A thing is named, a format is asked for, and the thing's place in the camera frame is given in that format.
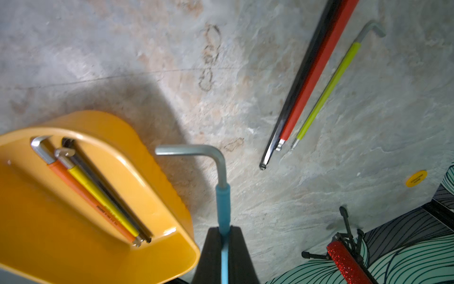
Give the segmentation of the small black hex key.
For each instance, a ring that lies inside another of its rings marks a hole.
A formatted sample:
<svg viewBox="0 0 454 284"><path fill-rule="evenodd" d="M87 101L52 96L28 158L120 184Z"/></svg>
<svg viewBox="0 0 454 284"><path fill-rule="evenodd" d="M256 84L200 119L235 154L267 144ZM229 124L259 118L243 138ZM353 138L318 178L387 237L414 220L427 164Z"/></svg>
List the small black hex key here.
<svg viewBox="0 0 454 284"><path fill-rule="evenodd" d="M86 174L92 182L94 182L100 190L108 197L114 204L115 208L123 213L126 219L138 230L139 236L146 243L151 243L153 234L143 224L143 222L136 216L127 203L121 198L119 193L111 186L106 180L101 171L93 164L91 159L84 153L76 140L64 137L61 140L61 145L66 148L74 149L75 154L71 157L73 162L80 165L81 170Z"/></svg>

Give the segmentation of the large black hex key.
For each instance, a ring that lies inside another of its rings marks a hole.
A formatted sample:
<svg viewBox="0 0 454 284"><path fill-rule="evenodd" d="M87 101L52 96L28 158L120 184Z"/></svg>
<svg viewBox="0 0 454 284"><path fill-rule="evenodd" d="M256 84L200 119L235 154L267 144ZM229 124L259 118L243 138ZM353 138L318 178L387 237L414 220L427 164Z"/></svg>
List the large black hex key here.
<svg viewBox="0 0 454 284"><path fill-rule="evenodd" d="M305 56L293 81L288 96L283 104L280 115L274 126L274 130L267 143L265 152L259 164L259 168L261 170L266 170L267 168L271 156L278 145L281 132L284 129L284 126L290 116L291 110L293 109L293 106L296 103L299 93L303 87L303 84L309 74L310 67L316 59L318 50L323 43L326 33L331 28L332 21L335 18L336 13L341 6L341 3L343 3L343 1L330 0L327 1L325 8L323 9L318 25L313 33Z"/></svg>

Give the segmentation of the blue sleeved hex key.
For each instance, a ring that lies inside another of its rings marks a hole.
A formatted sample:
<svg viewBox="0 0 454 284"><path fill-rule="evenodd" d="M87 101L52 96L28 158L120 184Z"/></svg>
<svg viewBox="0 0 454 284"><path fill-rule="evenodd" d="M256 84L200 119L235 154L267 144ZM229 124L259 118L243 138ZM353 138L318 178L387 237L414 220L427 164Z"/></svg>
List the blue sleeved hex key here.
<svg viewBox="0 0 454 284"><path fill-rule="evenodd" d="M208 156L216 163L218 184L216 185L216 209L221 235L221 283L228 280L228 235L231 222L231 187L227 182L227 168L221 151L210 145L162 145L155 149L158 156Z"/></svg>

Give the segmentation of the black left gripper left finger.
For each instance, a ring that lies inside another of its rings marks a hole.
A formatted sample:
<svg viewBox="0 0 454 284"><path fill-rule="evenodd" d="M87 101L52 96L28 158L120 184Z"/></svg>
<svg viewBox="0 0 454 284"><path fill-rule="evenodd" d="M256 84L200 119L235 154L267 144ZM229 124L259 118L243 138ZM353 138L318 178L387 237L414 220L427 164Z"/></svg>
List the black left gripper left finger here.
<svg viewBox="0 0 454 284"><path fill-rule="evenodd" d="M192 284L221 284L222 236L218 227L208 230Z"/></svg>

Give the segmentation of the orange sleeved hex key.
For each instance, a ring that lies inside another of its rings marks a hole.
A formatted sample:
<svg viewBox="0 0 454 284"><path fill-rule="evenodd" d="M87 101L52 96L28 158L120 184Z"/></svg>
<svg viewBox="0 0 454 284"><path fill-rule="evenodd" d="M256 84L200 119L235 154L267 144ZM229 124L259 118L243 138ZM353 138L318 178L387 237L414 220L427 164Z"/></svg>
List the orange sleeved hex key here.
<svg viewBox="0 0 454 284"><path fill-rule="evenodd" d="M134 237L121 225L68 171L67 168L55 157L54 147L48 143L47 136L35 137L31 140L31 148L48 165L67 186L77 193L91 208L101 215L133 246Z"/></svg>

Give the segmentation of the yellow sleeved hex key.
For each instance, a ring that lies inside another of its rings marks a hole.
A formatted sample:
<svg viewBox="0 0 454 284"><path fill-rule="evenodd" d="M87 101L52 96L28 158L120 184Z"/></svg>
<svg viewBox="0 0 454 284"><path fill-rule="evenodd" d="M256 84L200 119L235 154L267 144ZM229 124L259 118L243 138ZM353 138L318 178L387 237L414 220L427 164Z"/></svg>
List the yellow sleeved hex key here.
<svg viewBox="0 0 454 284"><path fill-rule="evenodd" d="M134 237L133 243L139 247L144 241L136 226L125 214L112 202L111 198L85 174L79 164L70 159L74 156L75 150L65 147L54 151L55 157L67 168L67 171Z"/></svg>

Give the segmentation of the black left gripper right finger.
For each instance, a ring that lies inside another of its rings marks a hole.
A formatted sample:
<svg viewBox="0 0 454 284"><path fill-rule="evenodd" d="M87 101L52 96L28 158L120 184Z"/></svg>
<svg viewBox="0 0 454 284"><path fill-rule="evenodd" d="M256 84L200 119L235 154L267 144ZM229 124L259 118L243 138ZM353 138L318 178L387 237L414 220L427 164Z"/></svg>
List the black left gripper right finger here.
<svg viewBox="0 0 454 284"><path fill-rule="evenodd" d="M240 227L231 226L228 249L228 283L259 284Z"/></svg>

